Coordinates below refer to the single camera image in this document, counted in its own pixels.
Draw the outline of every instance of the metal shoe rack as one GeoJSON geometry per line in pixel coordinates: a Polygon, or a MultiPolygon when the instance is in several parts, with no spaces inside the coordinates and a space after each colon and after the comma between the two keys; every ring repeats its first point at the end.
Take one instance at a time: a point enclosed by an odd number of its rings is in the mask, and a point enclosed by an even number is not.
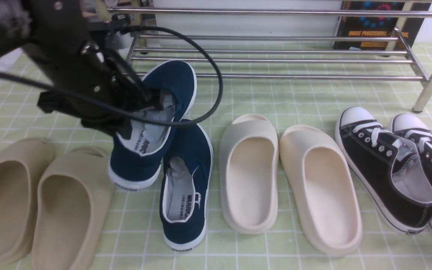
{"type": "MultiPolygon", "coordinates": [[[[289,79],[289,80],[373,80],[373,81],[418,81],[423,86],[413,106],[413,112],[421,113],[432,95],[432,74],[429,75],[419,62],[413,50],[401,34],[400,29],[405,23],[406,18],[432,18],[432,12],[410,11],[413,3],[424,2],[432,3],[432,0],[398,0],[405,2],[402,11],[382,11],[382,10],[254,10],[254,9],[193,9],[193,8],[161,8],[161,7],[108,7],[103,13],[109,18],[111,13],[136,13],[136,14],[211,14],[211,15],[288,15],[288,16],[340,16],[340,17],[395,17],[398,18],[396,27],[388,37],[335,37],[335,36],[189,36],[195,41],[367,41],[367,42],[388,42],[386,50],[381,51],[339,51],[339,50],[238,50],[238,49],[209,49],[210,54],[263,54],[263,55],[311,55],[311,54],[339,54],[339,55],[379,55],[379,56],[401,56],[404,59],[334,59],[334,58],[218,58],[216,63],[340,63],[340,64],[363,64],[363,65],[409,65],[414,76],[395,76],[395,75],[273,75],[273,74],[244,74],[226,73],[225,78],[245,78],[245,79],[289,79]],[[401,42],[405,51],[394,51],[395,44],[401,42]]],[[[188,62],[204,62],[204,58],[173,58],[142,55],[137,53],[196,53],[190,48],[141,48],[141,39],[174,39],[173,36],[166,34],[140,34],[134,38],[128,60],[130,61],[165,61],[180,59],[188,62]]],[[[214,78],[216,74],[199,73],[200,78],[214,78]]]]}

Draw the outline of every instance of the navy blue canvas shoe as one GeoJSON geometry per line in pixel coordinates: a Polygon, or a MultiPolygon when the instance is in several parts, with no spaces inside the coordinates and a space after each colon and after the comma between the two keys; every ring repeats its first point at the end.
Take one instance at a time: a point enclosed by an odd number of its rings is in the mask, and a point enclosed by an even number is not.
{"type": "MultiPolygon", "coordinates": [[[[179,122],[191,109],[197,92],[196,74],[186,62],[167,61],[142,79],[149,88],[164,91],[163,110],[152,108],[135,115],[179,122]]],[[[173,142],[176,129],[131,121],[127,133],[113,137],[114,148],[108,164],[111,180],[125,190],[139,190],[151,186],[161,170],[161,160],[173,142]]]]}
{"type": "Polygon", "coordinates": [[[178,128],[163,166],[159,215],[164,241],[175,251],[188,251],[201,243],[206,234],[206,205],[213,170],[213,146],[200,125],[178,128]]]}

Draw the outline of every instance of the beige slide sandal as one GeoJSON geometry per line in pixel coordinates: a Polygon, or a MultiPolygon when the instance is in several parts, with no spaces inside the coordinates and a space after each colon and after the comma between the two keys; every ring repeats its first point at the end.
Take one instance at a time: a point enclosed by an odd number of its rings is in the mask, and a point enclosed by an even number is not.
{"type": "Polygon", "coordinates": [[[26,138],[0,152],[0,265],[31,250],[36,190],[53,158],[53,149],[43,138],[26,138]]]}
{"type": "Polygon", "coordinates": [[[245,114],[224,131],[219,148],[221,208],[242,234],[271,228],[278,214],[278,135],[267,118],[245,114]]]}
{"type": "Polygon", "coordinates": [[[307,239],[331,256],[354,251],[362,239],[362,222],[336,142],[317,128],[295,125],[281,136],[279,150],[307,239]]]}
{"type": "Polygon", "coordinates": [[[33,269],[90,267],[114,192],[107,164],[96,147],[76,148],[50,164],[37,190],[33,269]]]}

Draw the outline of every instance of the floor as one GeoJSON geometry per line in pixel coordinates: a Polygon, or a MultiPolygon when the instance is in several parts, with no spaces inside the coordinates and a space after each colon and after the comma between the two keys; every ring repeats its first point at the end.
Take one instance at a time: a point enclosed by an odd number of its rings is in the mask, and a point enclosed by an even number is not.
{"type": "MultiPolygon", "coordinates": [[[[414,50],[430,72],[432,44],[416,45],[414,50]]],[[[134,67],[143,71],[154,64],[138,63],[134,67]]],[[[194,66],[197,72],[211,72],[206,63],[194,66]]],[[[220,67],[226,72],[412,75],[408,67],[397,65],[222,64],[220,67]]],[[[9,71],[48,81],[24,54],[9,71]]],[[[216,87],[216,80],[199,80],[190,117],[200,116],[212,106],[216,87]]],[[[280,135],[289,126],[300,123],[315,126],[334,136],[336,119],[346,107],[362,106],[385,125],[393,115],[410,111],[420,90],[417,82],[226,80],[221,106],[202,123],[216,155],[208,203],[209,228],[202,244],[190,252],[175,253],[164,243],[158,214],[160,178],[146,190],[137,193],[118,190],[115,193],[91,269],[432,270],[432,235],[429,230],[416,236],[392,232],[378,216],[370,197],[355,177],[364,236],[358,250],[344,258],[326,256],[307,241],[293,192],[281,167],[278,171],[278,218],[274,227],[265,234],[242,235],[232,231],[222,217],[219,196],[219,139],[236,117],[245,113],[263,114],[280,135]]],[[[0,82],[0,150],[29,136],[49,137],[58,155],[84,145],[100,146],[108,152],[112,149],[110,137],[82,128],[77,119],[41,113],[36,107],[38,93],[37,89],[0,82]]],[[[432,130],[432,98],[418,116],[432,130]]],[[[30,255],[4,269],[31,269],[30,255]]]]}

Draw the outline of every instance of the book cover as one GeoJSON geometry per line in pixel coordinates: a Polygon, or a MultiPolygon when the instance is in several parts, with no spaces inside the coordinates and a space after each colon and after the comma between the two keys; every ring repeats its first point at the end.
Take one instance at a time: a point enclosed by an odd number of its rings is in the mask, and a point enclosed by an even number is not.
{"type": "MultiPolygon", "coordinates": [[[[402,2],[354,2],[344,1],[342,10],[379,10],[400,11],[402,2]]],[[[430,3],[414,3],[412,11],[427,11],[430,3]]],[[[336,27],[336,36],[391,36],[397,18],[391,17],[340,17],[336,27]]],[[[423,18],[408,18],[401,32],[412,46],[423,23],[423,18]]],[[[345,42],[336,41],[333,45],[337,50],[384,50],[387,42],[345,42]]],[[[402,44],[397,44],[395,50],[404,50],[402,44]]]]}

